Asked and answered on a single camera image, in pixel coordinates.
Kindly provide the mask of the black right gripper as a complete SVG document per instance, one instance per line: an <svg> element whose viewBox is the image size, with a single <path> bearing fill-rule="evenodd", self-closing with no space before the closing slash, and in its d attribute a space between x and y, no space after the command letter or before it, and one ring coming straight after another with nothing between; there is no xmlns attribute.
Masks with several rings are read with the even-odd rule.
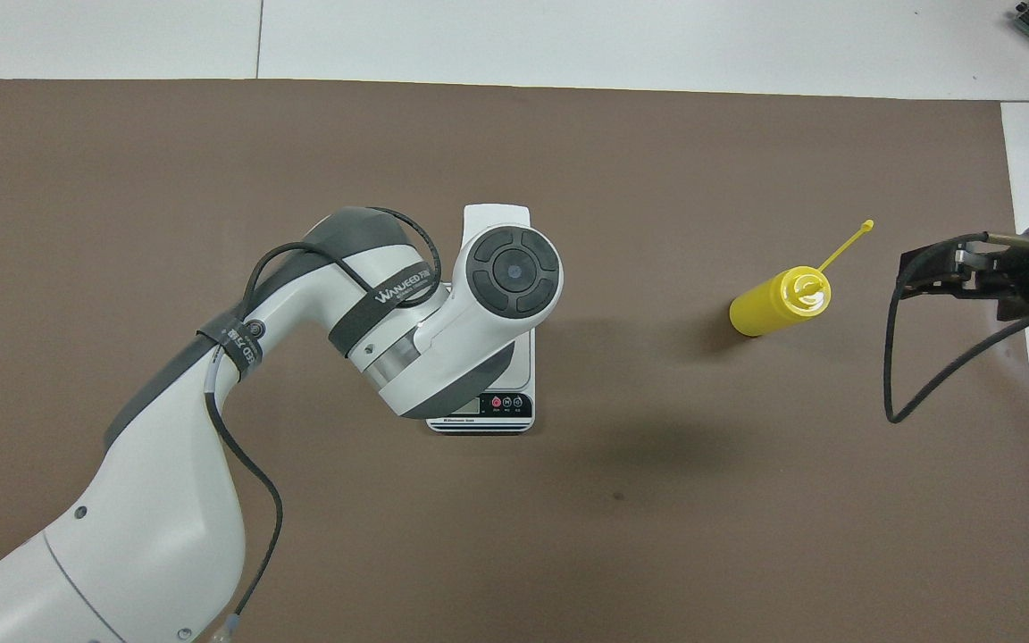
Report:
<svg viewBox="0 0 1029 643"><path fill-rule="evenodd" d="M1029 247L993 251L989 244L969 244L985 260L975 270L975 298L997 303L998 322L1029 319ZM899 297L957 296L971 280L964 264L965 243L939 243L904 252L899 258Z"/></svg>

